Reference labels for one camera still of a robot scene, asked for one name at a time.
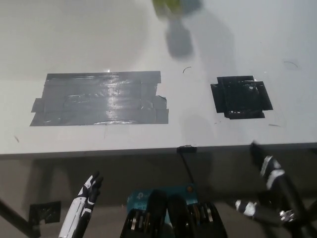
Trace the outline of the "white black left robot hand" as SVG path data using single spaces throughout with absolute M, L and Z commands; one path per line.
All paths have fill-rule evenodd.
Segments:
M 84 236 L 100 195 L 102 181 L 103 177 L 98 171 L 86 180 L 69 207 L 58 235 L 60 238 L 82 238 Z

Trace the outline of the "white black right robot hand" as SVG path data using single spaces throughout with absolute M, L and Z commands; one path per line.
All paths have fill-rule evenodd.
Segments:
M 308 211 L 278 160 L 255 142 L 250 145 L 250 153 L 267 191 L 259 196 L 258 203 L 235 200 L 236 211 L 258 222 L 274 226 L 291 223 L 296 226 L 308 224 L 310 222 Z

